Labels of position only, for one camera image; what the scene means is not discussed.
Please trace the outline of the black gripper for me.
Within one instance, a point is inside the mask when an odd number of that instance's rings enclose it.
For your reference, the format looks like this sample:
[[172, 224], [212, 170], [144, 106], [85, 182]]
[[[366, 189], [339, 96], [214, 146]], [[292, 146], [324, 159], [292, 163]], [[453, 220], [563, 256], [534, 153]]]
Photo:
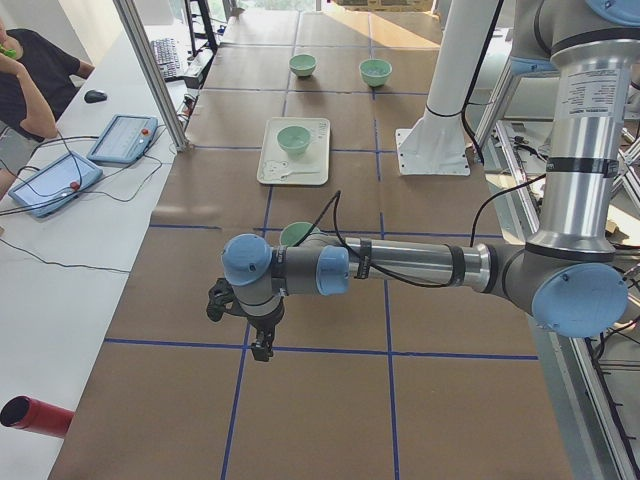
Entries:
[[249, 324], [256, 330], [257, 339], [251, 344], [255, 361], [269, 361], [273, 357], [272, 341], [275, 340], [276, 326], [284, 316], [284, 306], [278, 305], [265, 315], [248, 315]]

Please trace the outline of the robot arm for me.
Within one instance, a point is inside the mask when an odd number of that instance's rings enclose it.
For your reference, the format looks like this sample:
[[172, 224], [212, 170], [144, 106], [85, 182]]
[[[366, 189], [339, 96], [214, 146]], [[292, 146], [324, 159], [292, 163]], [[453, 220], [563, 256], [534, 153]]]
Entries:
[[635, 1], [520, 1], [512, 58], [559, 74], [537, 230], [523, 246], [468, 247], [306, 233], [274, 247], [254, 234], [224, 247], [207, 313], [245, 318], [254, 358], [268, 361], [292, 294], [346, 292], [351, 279], [393, 278], [423, 288], [466, 286], [510, 301], [566, 337], [603, 332], [627, 307], [605, 223], [618, 171], [631, 68], [639, 59]]

